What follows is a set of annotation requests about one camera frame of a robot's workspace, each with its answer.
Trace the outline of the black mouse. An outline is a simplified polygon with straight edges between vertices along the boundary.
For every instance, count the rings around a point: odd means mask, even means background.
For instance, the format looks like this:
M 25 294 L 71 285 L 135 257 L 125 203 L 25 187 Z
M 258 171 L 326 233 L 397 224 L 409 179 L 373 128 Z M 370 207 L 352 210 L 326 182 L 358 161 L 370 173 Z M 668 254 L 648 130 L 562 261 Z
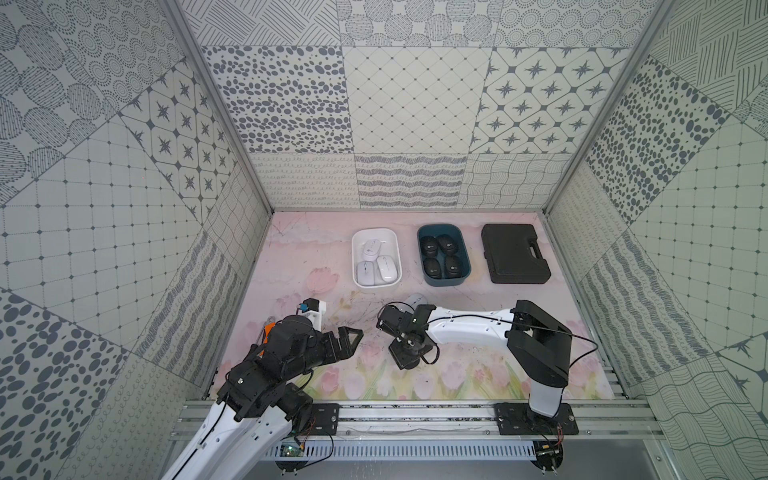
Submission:
M 457 255 L 447 255 L 444 258 L 445 277 L 448 279 L 461 278 L 464 276 L 462 260 Z
M 442 267 L 436 258 L 425 258 L 423 260 L 423 270 L 428 278 L 435 280 L 442 278 Z
M 434 236 L 423 236 L 419 240 L 421 254 L 426 258 L 436 258 L 440 245 Z
M 447 235 L 447 234 L 438 235 L 436 237 L 436 240 L 444 255 L 452 256 L 457 254 L 459 250 L 459 246 L 450 235 Z
M 424 355 L 408 351 L 398 351 L 393 354 L 396 365 L 400 370 L 416 368 L 423 360 Z

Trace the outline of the white oval mouse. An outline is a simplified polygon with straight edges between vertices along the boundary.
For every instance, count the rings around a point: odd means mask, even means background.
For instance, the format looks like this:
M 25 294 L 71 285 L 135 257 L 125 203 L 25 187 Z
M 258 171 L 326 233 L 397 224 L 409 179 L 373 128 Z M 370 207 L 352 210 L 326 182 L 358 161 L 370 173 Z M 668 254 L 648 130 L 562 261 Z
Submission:
M 381 254 L 383 242 L 373 238 L 364 242 L 362 246 L 362 259 L 364 261 L 375 261 Z

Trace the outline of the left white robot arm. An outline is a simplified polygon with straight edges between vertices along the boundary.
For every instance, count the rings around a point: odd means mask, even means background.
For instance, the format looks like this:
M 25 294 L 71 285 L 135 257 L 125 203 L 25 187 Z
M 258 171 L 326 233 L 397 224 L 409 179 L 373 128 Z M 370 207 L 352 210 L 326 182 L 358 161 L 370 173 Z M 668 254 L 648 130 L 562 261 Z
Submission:
M 165 479 L 243 479 L 284 439 L 307 434 L 314 399 L 293 380 L 354 356 L 364 336 L 321 332 L 303 315 L 273 324 L 225 376 L 217 400 Z

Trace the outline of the white slim mouse angled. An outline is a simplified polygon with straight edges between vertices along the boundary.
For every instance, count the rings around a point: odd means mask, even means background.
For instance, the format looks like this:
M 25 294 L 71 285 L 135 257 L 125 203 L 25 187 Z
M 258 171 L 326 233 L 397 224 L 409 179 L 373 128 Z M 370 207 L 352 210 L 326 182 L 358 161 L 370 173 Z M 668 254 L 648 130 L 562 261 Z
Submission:
M 427 299 L 422 294 L 412 294 L 406 299 L 406 303 L 409 305 L 420 305 L 420 304 L 426 304 Z

